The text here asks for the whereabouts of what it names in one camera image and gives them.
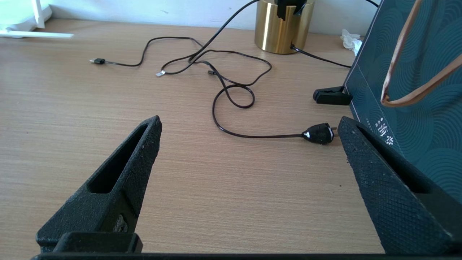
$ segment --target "white tissue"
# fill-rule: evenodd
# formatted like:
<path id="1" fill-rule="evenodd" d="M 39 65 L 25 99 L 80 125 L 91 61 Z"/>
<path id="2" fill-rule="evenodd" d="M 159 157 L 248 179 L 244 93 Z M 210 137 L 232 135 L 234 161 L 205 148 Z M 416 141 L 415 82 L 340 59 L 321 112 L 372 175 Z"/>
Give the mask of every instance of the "white tissue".
<path id="1" fill-rule="evenodd" d="M 347 30 L 342 29 L 342 36 L 340 39 L 343 40 L 343 47 L 346 49 L 354 51 L 354 55 L 358 55 L 359 48 L 363 42 L 359 39 L 361 36 L 359 34 L 351 34 Z"/>

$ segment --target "gold cylinder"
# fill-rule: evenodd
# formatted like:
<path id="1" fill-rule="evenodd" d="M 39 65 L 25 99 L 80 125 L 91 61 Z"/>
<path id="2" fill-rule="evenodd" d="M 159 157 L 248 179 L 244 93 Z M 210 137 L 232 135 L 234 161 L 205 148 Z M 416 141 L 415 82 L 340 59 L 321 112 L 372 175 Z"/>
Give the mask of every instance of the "gold cylinder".
<path id="1" fill-rule="evenodd" d="M 262 50 L 276 54 L 290 54 L 291 44 L 302 49 L 310 27 L 315 0 L 308 0 L 301 14 L 294 14 L 296 6 L 287 6 L 286 20 L 278 17 L 274 0 L 260 0 L 255 23 L 255 44 Z"/>

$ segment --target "wooden desk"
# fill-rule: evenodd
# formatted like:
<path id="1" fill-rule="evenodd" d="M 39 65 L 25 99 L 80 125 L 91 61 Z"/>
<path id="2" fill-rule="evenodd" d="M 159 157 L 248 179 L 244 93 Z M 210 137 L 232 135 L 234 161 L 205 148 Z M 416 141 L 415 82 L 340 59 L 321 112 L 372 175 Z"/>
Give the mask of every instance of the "wooden desk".
<path id="1" fill-rule="evenodd" d="M 221 86 L 207 67 L 156 77 L 166 61 L 197 50 L 187 40 L 153 44 L 140 68 L 98 66 L 92 58 L 136 63 L 146 41 L 214 28 L 51 20 L 47 31 L 71 40 L 0 38 L 0 252 L 5 259 L 39 253 L 35 233 L 142 120 L 159 115 L 161 149 L 136 232 L 144 252 L 380 253 L 339 139 L 230 136 L 212 121 Z M 252 87 L 255 106 L 238 109 L 223 96 L 224 127 L 239 133 L 301 133 L 337 125 L 347 106 L 317 105 L 317 88 L 343 83 L 347 69 L 303 55 L 258 49 L 253 31 L 226 29 L 212 43 L 270 61 Z M 341 63 L 354 56 L 338 36 L 309 35 L 306 50 Z M 264 64 L 236 55 L 206 59 L 222 74 L 251 82 Z M 180 68 L 184 63 L 174 66 Z M 237 102 L 250 100 L 231 90 Z"/>

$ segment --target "bag handle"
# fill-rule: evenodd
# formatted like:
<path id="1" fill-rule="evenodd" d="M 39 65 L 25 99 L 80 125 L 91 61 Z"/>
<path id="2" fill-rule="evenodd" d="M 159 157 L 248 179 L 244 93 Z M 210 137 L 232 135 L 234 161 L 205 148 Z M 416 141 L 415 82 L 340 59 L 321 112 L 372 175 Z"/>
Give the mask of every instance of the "bag handle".
<path id="1" fill-rule="evenodd" d="M 380 98 L 380 102 L 384 106 L 389 107 L 398 107 L 398 106 L 407 106 L 415 104 L 421 101 L 428 93 L 433 91 L 441 82 L 443 82 L 447 77 L 449 77 L 454 71 L 456 71 L 460 66 L 462 66 L 462 54 L 460 54 L 456 59 L 454 59 L 449 65 L 443 68 L 438 74 L 436 74 L 432 79 L 430 79 L 424 85 L 418 87 L 411 93 L 407 94 L 406 96 L 397 99 L 397 100 L 390 100 L 390 96 L 388 95 L 389 85 L 391 77 L 395 72 L 396 65 L 400 58 L 401 52 L 404 48 L 404 43 L 406 42 L 406 38 L 411 31 L 411 27 L 414 24 L 415 18 L 419 13 L 420 4 L 422 0 L 416 0 L 414 6 L 412 7 L 409 16 L 404 24 L 403 29 L 398 37 L 398 42 L 396 43 L 395 51 L 393 52 L 393 56 L 391 57 L 390 67 L 388 68 L 387 76 L 385 77 L 385 81 L 383 82 L 382 88 L 382 96 Z"/>

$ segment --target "black clip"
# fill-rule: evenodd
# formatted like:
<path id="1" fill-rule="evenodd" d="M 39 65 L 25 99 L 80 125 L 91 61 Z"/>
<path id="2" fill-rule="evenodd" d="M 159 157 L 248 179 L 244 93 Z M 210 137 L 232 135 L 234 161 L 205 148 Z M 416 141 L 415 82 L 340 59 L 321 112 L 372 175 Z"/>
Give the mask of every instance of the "black clip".
<path id="1" fill-rule="evenodd" d="M 343 93 L 344 86 L 320 88 L 315 90 L 313 99 L 318 104 L 349 105 L 352 96 Z"/>

